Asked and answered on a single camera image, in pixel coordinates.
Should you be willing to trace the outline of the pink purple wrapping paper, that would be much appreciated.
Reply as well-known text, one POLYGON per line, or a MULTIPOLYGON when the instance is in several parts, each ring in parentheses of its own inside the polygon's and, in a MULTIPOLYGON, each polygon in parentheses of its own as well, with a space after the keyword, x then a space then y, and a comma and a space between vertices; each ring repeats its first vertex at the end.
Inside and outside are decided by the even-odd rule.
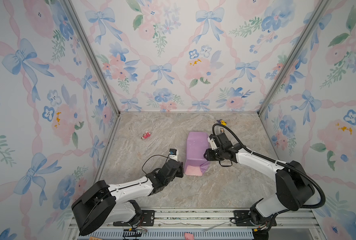
POLYGON ((209 135, 206 132, 189 132, 187 138, 184 173, 188 176, 203 176, 210 162, 204 158, 209 148, 209 135))

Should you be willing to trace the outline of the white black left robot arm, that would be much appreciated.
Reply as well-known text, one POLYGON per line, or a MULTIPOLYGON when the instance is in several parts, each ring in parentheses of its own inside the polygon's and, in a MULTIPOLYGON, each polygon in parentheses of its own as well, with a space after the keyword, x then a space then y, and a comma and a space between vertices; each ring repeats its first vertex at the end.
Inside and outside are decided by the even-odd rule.
POLYGON ((101 180, 93 184, 72 204, 80 235, 89 235, 107 223, 138 225, 143 212, 135 199, 157 194, 174 178, 182 178, 183 165, 169 159, 162 168, 135 181, 109 185, 101 180))

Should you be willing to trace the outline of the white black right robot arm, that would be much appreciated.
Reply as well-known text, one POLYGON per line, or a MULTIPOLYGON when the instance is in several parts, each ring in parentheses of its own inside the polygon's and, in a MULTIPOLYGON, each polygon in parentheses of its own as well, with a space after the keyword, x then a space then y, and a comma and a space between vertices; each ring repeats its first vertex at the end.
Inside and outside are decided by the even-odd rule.
POLYGON ((239 144, 230 148, 216 147, 207 149, 204 153, 207 161, 230 160, 233 163, 245 165, 271 178, 276 183, 276 193, 257 201, 250 207, 246 221, 254 226, 266 224, 274 217, 286 211, 297 211, 304 204, 308 204, 315 194, 311 181, 304 177, 302 166, 292 161, 290 163, 268 160, 266 156, 260 157, 258 153, 239 144))

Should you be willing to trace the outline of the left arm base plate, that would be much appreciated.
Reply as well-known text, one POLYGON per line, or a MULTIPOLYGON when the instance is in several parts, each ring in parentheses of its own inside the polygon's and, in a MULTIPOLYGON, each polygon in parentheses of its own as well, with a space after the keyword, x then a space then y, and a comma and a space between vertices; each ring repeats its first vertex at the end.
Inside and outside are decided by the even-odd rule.
POLYGON ((155 221, 154 210, 141 210, 128 222, 114 222, 114 227, 152 227, 155 221))

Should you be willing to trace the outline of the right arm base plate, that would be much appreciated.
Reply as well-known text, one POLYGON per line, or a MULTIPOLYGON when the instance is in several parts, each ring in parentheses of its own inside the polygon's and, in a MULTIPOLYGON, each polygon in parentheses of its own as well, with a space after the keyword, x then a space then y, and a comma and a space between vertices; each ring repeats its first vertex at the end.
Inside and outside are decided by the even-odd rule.
POLYGON ((273 216, 262 217, 259 213, 250 210, 235 210, 231 222, 238 227, 262 227, 268 226, 272 222, 272 226, 277 226, 276 220, 272 221, 273 216))

